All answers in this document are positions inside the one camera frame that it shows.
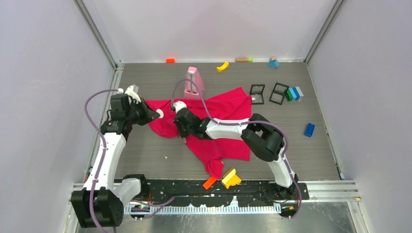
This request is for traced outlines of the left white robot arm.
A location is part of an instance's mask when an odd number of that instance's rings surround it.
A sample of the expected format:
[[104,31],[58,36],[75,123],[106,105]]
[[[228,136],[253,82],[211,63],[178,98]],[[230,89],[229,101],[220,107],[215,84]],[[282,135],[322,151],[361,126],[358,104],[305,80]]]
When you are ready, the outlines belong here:
[[92,170],[82,189],[73,191],[70,199],[82,228],[118,227],[126,205],[133,198],[143,201],[149,195],[144,175],[127,175],[119,186],[114,186],[114,179],[133,125],[144,126],[162,118],[163,111],[153,110],[134,94],[115,94],[106,114],[97,128],[100,143]]

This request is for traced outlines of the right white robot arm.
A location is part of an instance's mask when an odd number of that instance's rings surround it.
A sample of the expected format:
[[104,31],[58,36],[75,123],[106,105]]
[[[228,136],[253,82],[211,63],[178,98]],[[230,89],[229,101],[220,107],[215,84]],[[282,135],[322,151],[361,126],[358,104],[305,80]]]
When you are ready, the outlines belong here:
[[277,185],[278,195],[290,199],[297,192],[297,178],[286,150],[289,141],[285,134],[260,114],[242,120],[221,120],[196,116],[187,107],[178,109],[174,123],[181,137],[192,135],[200,140],[234,139],[248,146],[260,160],[268,163]]

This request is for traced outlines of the red cloth garment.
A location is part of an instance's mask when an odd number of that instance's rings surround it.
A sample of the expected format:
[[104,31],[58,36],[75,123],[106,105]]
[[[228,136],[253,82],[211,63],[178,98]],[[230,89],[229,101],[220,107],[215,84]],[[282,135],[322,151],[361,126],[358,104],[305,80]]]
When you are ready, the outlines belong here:
[[[251,97],[242,87],[201,100],[182,99],[187,108],[200,119],[211,114],[219,122],[248,121],[252,116]],[[178,129],[173,120],[175,112],[170,109],[170,100],[149,100],[147,104],[154,110],[163,111],[163,118],[152,121],[152,131],[165,138],[177,137]],[[206,138],[200,140],[193,135],[186,137],[186,146],[204,164],[210,176],[221,178],[223,175],[223,159],[250,160],[250,149],[241,139],[245,125],[234,123],[232,126],[207,124]]]

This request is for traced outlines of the round silver brooch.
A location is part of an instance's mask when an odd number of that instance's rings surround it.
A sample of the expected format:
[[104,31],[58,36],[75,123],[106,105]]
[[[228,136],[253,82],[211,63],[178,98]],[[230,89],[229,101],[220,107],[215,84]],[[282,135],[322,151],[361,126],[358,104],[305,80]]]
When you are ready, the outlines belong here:
[[164,117],[164,113],[161,109],[156,109],[156,112],[159,114],[159,118],[163,118]]

